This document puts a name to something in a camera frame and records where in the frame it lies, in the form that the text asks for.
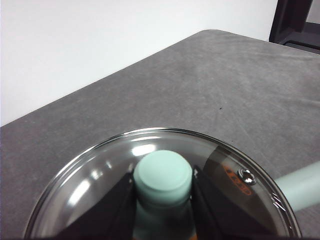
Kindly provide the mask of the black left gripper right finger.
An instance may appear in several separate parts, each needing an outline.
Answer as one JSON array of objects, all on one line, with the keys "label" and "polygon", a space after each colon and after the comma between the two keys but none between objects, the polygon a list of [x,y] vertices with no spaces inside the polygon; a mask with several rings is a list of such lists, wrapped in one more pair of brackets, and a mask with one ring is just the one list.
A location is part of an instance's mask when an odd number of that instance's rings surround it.
[{"label": "black left gripper right finger", "polygon": [[273,238],[276,235],[225,196],[193,167],[191,206],[198,238]]}]

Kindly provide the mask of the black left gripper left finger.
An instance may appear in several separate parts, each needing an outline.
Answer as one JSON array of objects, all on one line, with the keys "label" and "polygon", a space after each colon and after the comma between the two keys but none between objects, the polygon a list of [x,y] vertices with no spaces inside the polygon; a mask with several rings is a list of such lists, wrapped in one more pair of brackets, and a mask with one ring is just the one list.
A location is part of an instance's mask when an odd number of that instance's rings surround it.
[{"label": "black left gripper left finger", "polygon": [[132,173],[126,173],[93,207],[62,230],[57,238],[132,238],[136,192]]}]

